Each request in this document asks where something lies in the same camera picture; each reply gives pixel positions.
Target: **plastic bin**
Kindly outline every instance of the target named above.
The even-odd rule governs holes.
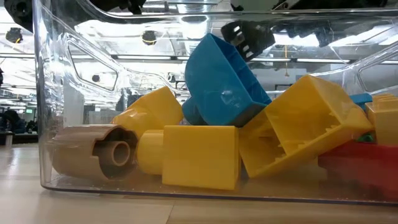
[[[34,1],[42,186],[397,203],[383,194],[398,191],[393,181],[372,183],[381,194],[364,193],[355,184],[360,172],[338,175],[366,157],[361,166],[386,165],[378,170],[388,179],[398,171],[389,165],[395,157],[383,163],[383,151],[371,158],[356,150],[343,162],[327,159],[352,140],[377,144],[385,129],[398,132],[388,128],[395,116],[381,128],[363,110],[370,98],[352,96],[398,93],[398,10],[220,12],[212,4],[170,3],[157,6],[168,12],[133,16],[87,0]],[[225,42],[225,27],[243,39]],[[265,49],[252,59],[239,44],[253,39]],[[386,110],[396,100],[380,102],[377,114],[393,113]]]

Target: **wooden table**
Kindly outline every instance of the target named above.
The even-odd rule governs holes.
[[[398,208],[71,194],[40,186],[37,145],[0,148],[0,223],[398,223]]]

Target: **container wall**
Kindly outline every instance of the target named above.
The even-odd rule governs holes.
[[[44,187],[397,202],[395,9],[34,8]]]

